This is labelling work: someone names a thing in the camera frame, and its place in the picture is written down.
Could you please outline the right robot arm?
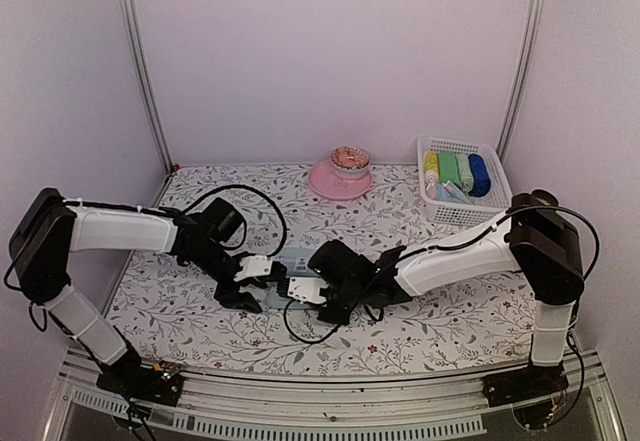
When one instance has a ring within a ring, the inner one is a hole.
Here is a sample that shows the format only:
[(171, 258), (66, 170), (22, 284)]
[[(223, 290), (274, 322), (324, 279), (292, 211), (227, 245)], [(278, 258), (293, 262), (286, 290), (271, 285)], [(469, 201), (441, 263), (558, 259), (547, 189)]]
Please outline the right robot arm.
[(318, 305), (321, 320), (346, 325), (360, 304), (381, 309), (477, 276), (520, 272), (537, 307), (531, 364), (516, 383), (524, 396), (537, 397), (555, 381), (585, 287), (578, 230), (566, 211), (544, 203), (541, 194), (519, 194), (510, 208), (484, 223), (431, 245), (401, 245), (375, 261), (341, 241), (328, 241), (308, 262), (315, 276), (300, 299)]

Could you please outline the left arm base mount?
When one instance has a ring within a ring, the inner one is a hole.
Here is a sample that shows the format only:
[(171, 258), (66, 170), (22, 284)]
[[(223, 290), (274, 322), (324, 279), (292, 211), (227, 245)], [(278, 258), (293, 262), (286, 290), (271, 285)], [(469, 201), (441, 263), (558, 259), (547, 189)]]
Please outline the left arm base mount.
[(118, 394), (126, 400), (142, 400), (176, 407), (184, 378), (162, 365), (146, 367), (136, 358), (121, 358), (112, 365), (99, 364), (99, 389)]

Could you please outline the light blue towel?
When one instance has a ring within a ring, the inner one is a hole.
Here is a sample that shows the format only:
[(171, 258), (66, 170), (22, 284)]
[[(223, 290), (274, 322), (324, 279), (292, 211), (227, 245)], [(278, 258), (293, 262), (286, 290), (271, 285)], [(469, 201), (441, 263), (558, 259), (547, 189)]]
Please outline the light blue towel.
[[(276, 261), (281, 262), (287, 268), (287, 276), (290, 277), (319, 277), (315, 271), (308, 267), (314, 250), (311, 248), (284, 248), (280, 254), (275, 258)], [(287, 299), (280, 297), (276, 291), (277, 283), (268, 282), (267, 294), (264, 299), (265, 306), (268, 309), (276, 310), (283, 309), (289, 301), (292, 301), (292, 307), (295, 309), (301, 309), (302, 306), (321, 306), (301, 303), (293, 299)]]

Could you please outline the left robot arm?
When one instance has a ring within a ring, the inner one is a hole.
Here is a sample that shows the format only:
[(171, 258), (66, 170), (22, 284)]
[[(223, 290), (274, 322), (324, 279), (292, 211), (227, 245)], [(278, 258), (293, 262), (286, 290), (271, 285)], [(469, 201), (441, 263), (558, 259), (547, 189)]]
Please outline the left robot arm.
[(232, 255), (227, 241), (244, 225), (242, 215), (216, 198), (202, 212), (84, 203), (43, 189), (9, 241), (12, 290), (44, 309), (128, 395), (148, 387), (141, 357), (99, 310), (71, 284), (69, 255), (83, 250), (166, 253), (197, 266), (216, 283), (214, 298), (229, 309), (258, 313), (261, 307), (241, 284), (269, 273), (261, 255)]

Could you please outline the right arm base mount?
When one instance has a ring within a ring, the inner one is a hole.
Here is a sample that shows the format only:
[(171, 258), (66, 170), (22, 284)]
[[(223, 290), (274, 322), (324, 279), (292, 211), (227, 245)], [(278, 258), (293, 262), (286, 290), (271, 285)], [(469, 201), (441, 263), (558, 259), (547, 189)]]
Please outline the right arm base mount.
[(568, 386), (563, 362), (548, 367), (529, 362), (525, 367), (482, 378), (482, 394), (490, 407), (549, 396), (566, 390)]

